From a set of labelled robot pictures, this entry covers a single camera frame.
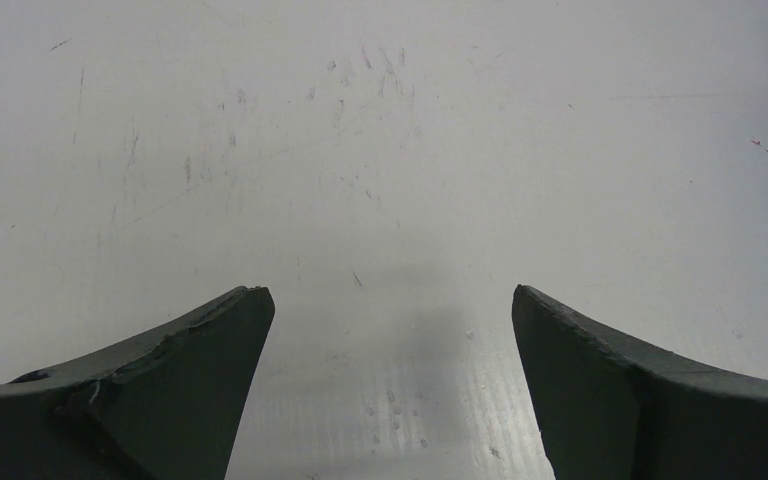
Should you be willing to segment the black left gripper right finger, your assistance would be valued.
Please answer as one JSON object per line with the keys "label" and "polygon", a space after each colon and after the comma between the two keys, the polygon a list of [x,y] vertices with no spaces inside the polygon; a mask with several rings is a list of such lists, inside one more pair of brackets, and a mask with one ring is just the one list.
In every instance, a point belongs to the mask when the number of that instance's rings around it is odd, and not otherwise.
{"label": "black left gripper right finger", "polygon": [[768,479],[768,380],[677,355],[521,285],[512,324],[559,479]]}

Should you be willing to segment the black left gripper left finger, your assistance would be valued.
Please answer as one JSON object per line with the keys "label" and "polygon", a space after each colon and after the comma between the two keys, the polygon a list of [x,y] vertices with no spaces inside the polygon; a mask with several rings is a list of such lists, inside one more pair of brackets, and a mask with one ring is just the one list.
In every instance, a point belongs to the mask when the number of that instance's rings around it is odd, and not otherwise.
{"label": "black left gripper left finger", "polygon": [[238,287],[0,384],[0,479],[221,479],[275,315]]}

